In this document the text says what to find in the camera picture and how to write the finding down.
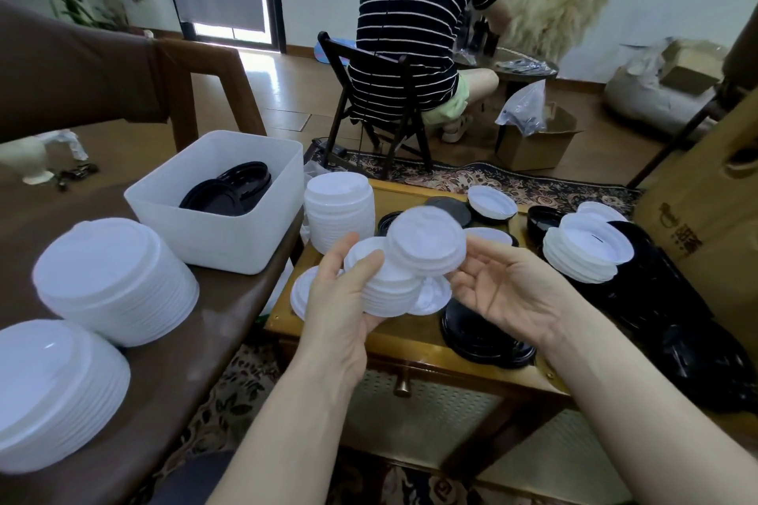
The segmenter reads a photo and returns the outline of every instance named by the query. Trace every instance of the left hand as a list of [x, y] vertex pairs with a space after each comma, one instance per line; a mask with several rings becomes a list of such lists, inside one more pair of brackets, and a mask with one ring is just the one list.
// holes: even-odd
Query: left hand
[[382, 318], [363, 312], [361, 292], [384, 264], [376, 250], [337, 278], [347, 252], [359, 240], [350, 232], [327, 252], [311, 285], [298, 354], [305, 363], [325, 363], [326, 371], [345, 372], [355, 386], [366, 370], [366, 336]]

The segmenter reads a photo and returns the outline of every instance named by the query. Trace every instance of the hand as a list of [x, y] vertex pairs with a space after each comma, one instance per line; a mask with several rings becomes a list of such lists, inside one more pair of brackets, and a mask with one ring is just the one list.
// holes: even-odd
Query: hand
[[514, 338], [545, 349], [566, 312], [589, 307], [533, 252], [473, 235], [467, 244], [465, 261], [447, 275], [453, 296]]
[[347, 252], [358, 240], [358, 235], [350, 232], [321, 260], [298, 346], [307, 363], [326, 363], [327, 371], [345, 371], [353, 386], [366, 370], [366, 336], [382, 321], [363, 312], [361, 292], [384, 263], [384, 252], [376, 250], [337, 278]]

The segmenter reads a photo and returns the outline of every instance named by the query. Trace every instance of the brass knob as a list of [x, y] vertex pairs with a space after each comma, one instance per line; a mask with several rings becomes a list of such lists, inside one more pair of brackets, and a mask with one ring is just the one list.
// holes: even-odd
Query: brass knob
[[411, 397], [411, 375], [407, 367], [400, 370], [393, 392], [398, 397]]

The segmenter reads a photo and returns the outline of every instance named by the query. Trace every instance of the person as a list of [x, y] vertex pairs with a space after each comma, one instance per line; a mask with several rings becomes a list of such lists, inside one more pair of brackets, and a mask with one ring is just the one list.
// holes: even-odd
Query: person
[[[461, 115], [497, 89], [488, 69], [458, 72], [452, 47], [463, 12], [472, 5], [487, 17], [490, 31], [503, 34], [511, 22], [505, 0], [360, 0], [356, 46], [380, 56], [411, 61], [425, 125], [444, 125], [443, 140], [456, 142], [465, 132]], [[355, 93], [353, 117], [367, 122], [399, 120], [405, 91], [399, 77], [348, 67]]]
[[[347, 405], [366, 369], [366, 336], [381, 321], [362, 311], [361, 291], [381, 268], [382, 252], [337, 277], [357, 241], [348, 234], [324, 256], [292, 362], [228, 467], [223, 464], [212, 494], [218, 478], [204, 494], [192, 493], [195, 499], [325, 502]], [[758, 462], [534, 253], [469, 236], [468, 256], [448, 277], [456, 299], [540, 349], [639, 503], [758, 503]], [[199, 477], [195, 471], [193, 479]], [[155, 503], [203, 500], [158, 494]]]

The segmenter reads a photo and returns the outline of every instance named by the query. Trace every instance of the blue object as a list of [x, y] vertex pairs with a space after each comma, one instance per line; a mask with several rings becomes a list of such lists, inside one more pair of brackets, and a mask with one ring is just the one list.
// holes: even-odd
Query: blue object
[[[352, 47], [355, 48], [355, 41], [348, 41], [346, 38], [332, 38], [334, 42], [338, 42], [340, 44], [344, 44], [346, 47]], [[327, 59], [327, 55], [324, 54], [324, 49], [321, 48], [321, 45], [317, 42], [316, 46], [313, 47], [313, 54], [316, 57], [316, 60], [319, 62], [323, 62], [324, 64], [329, 64], [329, 59]], [[347, 66], [350, 62], [350, 60], [347, 60], [346, 58], [340, 57], [340, 60], [342, 61], [342, 66]]]

